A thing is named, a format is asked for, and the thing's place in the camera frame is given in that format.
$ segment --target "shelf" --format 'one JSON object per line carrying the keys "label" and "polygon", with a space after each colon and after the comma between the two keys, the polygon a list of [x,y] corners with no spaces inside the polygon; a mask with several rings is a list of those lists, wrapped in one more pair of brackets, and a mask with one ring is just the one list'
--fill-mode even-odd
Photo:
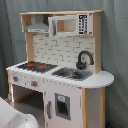
{"label": "shelf", "polygon": [[59,31],[58,34],[59,33],[68,33],[68,32],[74,32],[74,31]]}
{"label": "shelf", "polygon": [[32,108],[30,106],[27,106],[25,104],[14,103],[15,109],[24,113],[24,114],[31,114],[33,115],[38,124],[39,128],[45,128],[45,119],[44,119],[44,112],[40,111],[39,109]]}
{"label": "shelf", "polygon": [[103,12],[102,10],[92,10],[92,11],[62,11],[62,12],[27,12],[20,13],[20,15],[35,15],[35,14],[82,14],[82,13],[98,13]]}

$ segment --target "countertop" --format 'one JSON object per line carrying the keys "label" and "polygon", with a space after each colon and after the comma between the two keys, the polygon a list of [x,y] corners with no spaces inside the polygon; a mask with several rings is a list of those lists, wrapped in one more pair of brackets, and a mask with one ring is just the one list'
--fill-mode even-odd
{"label": "countertop", "polygon": [[102,88],[102,87],[109,86],[114,82],[114,76],[107,71],[100,71],[99,73],[93,74],[83,81],[78,81],[78,80],[72,80],[72,79],[67,79],[67,78],[57,77],[57,76],[52,75],[53,72],[59,70],[60,68],[63,68],[64,66],[58,66],[58,67],[56,67],[52,70],[49,70],[45,73],[33,72],[33,71],[29,71],[29,70],[23,70],[23,69],[16,68],[17,66],[24,64],[24,63],[26,63],[26,62],[11,66],[11,67],[7,68],[6,70],[27,73],[30,75],[35,75],[35,76],[41,77],[46,80],[53,80],[56,82],[61,82],[64,84],[69,84],[69,85],[72,85],[75,87],[81,87],[81,88]]}

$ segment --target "gray curtain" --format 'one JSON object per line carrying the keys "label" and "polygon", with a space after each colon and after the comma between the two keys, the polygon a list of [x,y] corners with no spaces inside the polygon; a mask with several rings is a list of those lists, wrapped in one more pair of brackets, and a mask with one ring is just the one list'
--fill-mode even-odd
{"label": "gray curtain", "polygon": [[106,88],[106,121],[128,128],[128,0],[5,0],[12,34],[15,63],[26,60],[21,12],[103,10],[102,69],[115,76]]}
{"label": "gray curtain", "polygon": [[13,53],[6,3],[0,0],[0,97],[7,98],[8,77],[6,68],[13,65]]}

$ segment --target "black faucet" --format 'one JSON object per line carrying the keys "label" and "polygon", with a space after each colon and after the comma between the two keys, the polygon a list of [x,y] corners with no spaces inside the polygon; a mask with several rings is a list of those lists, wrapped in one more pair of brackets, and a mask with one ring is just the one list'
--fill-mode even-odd
{"label": "black faucet", "polygon": [[90,57],[90,64],[93,65],[94,64],[94,61],[93,61],[93,56],[88,52],[88,51],[81,51],[78,55],[78,62],[76,64],[76,67],[77,69],[85,69],[86,68],[86,62],[85,63],[82,63],[81,62],[81,56],[82,54],[87,54],[89,57]]}

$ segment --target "knob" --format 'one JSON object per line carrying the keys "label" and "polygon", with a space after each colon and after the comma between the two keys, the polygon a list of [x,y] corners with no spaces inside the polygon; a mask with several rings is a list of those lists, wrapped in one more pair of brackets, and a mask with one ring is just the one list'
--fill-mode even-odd
{"label": "knob", "polygon": [[14,80],[14,82],[17,82],[18,81],[18,77],[17,76],[14,76],[13,77],[13,80]]}
{"label": "knob", "polygon": [[37,82],[36,81],[32,81],[31,86],[37,87]]}

